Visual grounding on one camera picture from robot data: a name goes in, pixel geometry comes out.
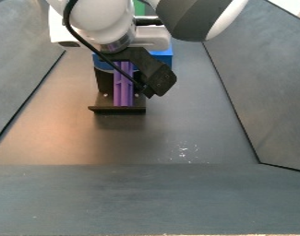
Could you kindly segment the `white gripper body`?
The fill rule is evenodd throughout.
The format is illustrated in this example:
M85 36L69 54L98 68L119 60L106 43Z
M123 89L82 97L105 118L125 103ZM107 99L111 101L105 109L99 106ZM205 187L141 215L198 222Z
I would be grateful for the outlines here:
M48 9L48 28L51 43L61 45L65 49L86 47L71 35L63 25L63 18L53 7ZM149 51L165 51L169 48L170 34L164 26L137 26L133 21L133 26L117 39L111 33L118 34L118 27L99 31L85 31L75 27L73 29L99 52L121 52L127 47L141 47Z

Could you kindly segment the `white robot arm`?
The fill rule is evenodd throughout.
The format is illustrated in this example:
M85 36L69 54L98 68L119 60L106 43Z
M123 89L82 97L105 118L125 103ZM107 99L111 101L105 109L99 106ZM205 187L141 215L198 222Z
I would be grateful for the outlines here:
M248 0L46 0L50 36L101 53L129 47L164 51L172 39L208 41L229 26Z

